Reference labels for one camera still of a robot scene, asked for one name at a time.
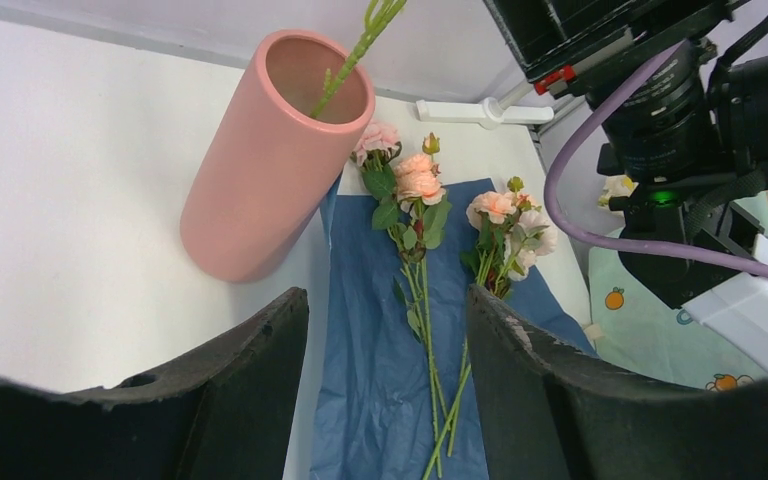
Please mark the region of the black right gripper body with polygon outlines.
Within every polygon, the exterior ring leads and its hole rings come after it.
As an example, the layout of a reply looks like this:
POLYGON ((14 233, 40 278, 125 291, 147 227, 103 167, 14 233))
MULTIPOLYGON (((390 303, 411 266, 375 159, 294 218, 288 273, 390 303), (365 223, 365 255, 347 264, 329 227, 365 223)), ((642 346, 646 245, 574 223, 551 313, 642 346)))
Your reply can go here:
POLYGON ((716 56, 708 38, 740 1, 488 1, 524 80, 498 99, 530 91, 555 99, 605 94, 644 62, 677 45, 691 72, 716 56))

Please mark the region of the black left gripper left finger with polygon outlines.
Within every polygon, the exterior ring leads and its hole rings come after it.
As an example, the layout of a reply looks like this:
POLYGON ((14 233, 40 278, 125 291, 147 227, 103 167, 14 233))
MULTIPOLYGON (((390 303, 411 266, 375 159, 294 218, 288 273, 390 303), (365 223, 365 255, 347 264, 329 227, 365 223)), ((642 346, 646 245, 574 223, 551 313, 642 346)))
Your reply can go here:
POLYGON ((0 378, 0 479, 281 478, 308 323, 295 287, 111 389, 0 378))

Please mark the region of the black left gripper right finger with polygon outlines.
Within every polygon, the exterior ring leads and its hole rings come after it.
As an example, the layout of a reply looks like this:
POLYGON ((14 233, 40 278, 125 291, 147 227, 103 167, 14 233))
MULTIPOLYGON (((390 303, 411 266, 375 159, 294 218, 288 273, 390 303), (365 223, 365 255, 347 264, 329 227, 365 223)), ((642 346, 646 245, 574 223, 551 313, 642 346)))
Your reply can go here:
POLYGON ((717 393, 592 357, 474 285, 472 376, 493 479, 768 479, 768 379, 717 393))

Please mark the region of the blue flower wrapping paper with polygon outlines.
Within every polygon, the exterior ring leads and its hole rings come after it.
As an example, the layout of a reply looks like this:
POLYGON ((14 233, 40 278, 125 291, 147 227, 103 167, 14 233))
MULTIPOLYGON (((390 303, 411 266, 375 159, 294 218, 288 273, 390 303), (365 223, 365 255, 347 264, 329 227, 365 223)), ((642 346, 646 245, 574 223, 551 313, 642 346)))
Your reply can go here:
MULTIPOLYGON (((443 459, 446 479, 487 477, 475 391, 459 383, 472 280, 459 256, 477 237, 466 207, 491 186, 489 179, 448 186, 444 242, 428 258, 435 360, 445 396, 462 397, 454 452, 443 459)), ((435 445, 426 354, 406 320, 410 291, 395 288, 396 248, 370 227, 375 205, 368 195, 332 194, 325 203, 329 300, 312 479, 419 479, 435 445)))

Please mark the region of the pink artificial flower bunch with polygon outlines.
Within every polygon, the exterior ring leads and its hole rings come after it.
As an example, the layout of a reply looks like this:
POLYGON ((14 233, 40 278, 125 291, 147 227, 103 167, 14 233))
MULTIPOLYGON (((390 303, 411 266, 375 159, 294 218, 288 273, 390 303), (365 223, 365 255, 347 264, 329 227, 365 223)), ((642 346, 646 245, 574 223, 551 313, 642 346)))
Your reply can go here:
MULTIPOLYGON (((427 361, 429 395, 431 397, 432 435, 434 444, 424 479, 442 477, 442 451, 451 453, 457 431, 458 416, 466 380, 471 374, 467 356, 469 347, 462 344, 458 383, 452 401, 444 399, 433 345, 428 252, 442 244, 443 227, 451 210, 446 189, 430 174, 422 176, 426 185, 404 201, 410 214, 408 233, 403 246, 412 263, 403 272, 408 276, 414 306, 410 323, 424 348, 427 361)), ((541 256, 552 253, 557 245, 557 229, 551 225, 542 207, 523 191, 523 182, 511 178, 503 192, 478 194, 465 208, 469 226, 478 233, 475 244, 460 254, 460 261, 473 274, 473 280, 498 298, 507 296, 512 284, 525 279, 541 256)))

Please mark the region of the single pink flower stem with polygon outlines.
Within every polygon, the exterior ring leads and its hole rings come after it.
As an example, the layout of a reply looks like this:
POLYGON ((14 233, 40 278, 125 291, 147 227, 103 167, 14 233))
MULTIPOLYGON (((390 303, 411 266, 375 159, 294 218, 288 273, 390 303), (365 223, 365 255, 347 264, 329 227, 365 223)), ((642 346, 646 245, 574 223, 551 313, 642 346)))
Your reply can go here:
POLYGON ((325 70, 322 95, 310 112, 311 118, 317 119, 323 113, 360 60, 407 3, 407 0, 369 1, 364 13, 363 31, 351 52, 336 73, 330 68, 325 70))

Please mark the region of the pink cylindrical vase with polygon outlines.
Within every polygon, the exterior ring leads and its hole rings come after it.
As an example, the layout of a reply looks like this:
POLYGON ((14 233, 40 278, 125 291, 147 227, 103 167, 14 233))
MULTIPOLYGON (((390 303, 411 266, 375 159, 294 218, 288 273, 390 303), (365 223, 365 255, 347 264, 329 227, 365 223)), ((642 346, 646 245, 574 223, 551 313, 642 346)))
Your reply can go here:
POLYGON ((287 257, 341 174, 375 111, 357 66, 318 117, 326 72, 348 52, 308 30, 257 46, 195 176, 180 238, 208 275, 232 283, 270 275, 287 257))

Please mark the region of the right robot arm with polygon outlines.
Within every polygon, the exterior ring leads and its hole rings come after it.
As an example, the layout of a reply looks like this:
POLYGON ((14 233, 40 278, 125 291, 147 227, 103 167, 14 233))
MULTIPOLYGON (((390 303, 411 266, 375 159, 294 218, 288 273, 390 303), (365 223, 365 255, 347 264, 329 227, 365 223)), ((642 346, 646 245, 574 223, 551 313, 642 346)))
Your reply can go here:
POLYGON ((544 186, 568 236, 614 250, 664 304, 686 310, 768 373, 768 237, 738 202, 768 191, 768 13, 724 52, 709 40, 735 1, 490 1, 487 9, 538 94, 583 98, 590 117, 544 186), (557 185, 602 129, 597 170, 636 183, 609 206, 618 237, 562 212, 557 185))

